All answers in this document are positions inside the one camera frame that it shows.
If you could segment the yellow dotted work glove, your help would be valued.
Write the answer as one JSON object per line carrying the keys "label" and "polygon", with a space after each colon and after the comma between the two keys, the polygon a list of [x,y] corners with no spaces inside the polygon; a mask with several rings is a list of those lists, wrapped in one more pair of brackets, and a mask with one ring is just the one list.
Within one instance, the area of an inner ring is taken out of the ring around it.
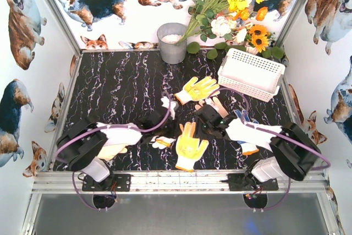
{"label": "yellow dotted work glove", "polygon": [[211,76],[206,76],[199,80],[198,77],[192,77],[178,93],[175,93],[175,98],[182,104],[190,101],[204,100],[210,95],[219,94],[219,84],[217,80]]}

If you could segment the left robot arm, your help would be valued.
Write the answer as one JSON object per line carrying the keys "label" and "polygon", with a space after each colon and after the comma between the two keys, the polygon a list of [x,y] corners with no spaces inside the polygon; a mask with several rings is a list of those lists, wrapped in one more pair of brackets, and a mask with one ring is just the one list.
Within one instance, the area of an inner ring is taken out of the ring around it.
{"label": "left robot arm", "polygon": [[105,124],[83,118],[57,140],[57,157],[70,171],[84,172],[97,183],[109,182],[112,172],[106,162],[127,146],[151,143],[164,149],[175,142],[181,134],[178,119],[169,116],[158,126],[161,121],[162,117],[150,117],[136,123]]}

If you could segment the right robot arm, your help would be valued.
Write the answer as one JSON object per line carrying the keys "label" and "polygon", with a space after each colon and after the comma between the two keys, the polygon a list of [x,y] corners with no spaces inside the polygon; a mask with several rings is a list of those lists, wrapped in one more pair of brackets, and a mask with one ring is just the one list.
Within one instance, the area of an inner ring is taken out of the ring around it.
{"label": "right robot arm", "polygon": [[321,154],[316,144],[295,123],[286,126],[250,122],[245,114],[222,116],[215,106],[196,107],[203,133],[215,138],[236,141],[243,155],[261,147],[272,156],[249,167],[249,177],[263,183],[279,177],[303,181]]}

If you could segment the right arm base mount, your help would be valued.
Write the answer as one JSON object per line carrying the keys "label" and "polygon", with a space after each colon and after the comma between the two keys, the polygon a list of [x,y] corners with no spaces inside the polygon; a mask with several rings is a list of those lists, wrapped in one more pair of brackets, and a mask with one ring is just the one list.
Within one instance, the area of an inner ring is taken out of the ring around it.
{"label": "right arm base mount", "polygon": [[244,173],[229,173],[227,179],[221,180],[221,183],[227,183],[230,191],[256,191],[258,189],[276,191],[279,189],[276,179],[260,182]]}

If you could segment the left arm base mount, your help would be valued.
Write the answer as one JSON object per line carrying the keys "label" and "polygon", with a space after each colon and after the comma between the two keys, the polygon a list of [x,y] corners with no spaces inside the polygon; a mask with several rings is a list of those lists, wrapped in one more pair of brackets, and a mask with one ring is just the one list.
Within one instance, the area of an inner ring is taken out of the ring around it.
{"label": "left arm base mount", "polygon": [[111,173],[101,182],[95,181],[91,176],[86,175],[82,182],[82,191],[84,192],[103,192],[117,191],[128,192],[131,185],[131,174],[114,174]]}

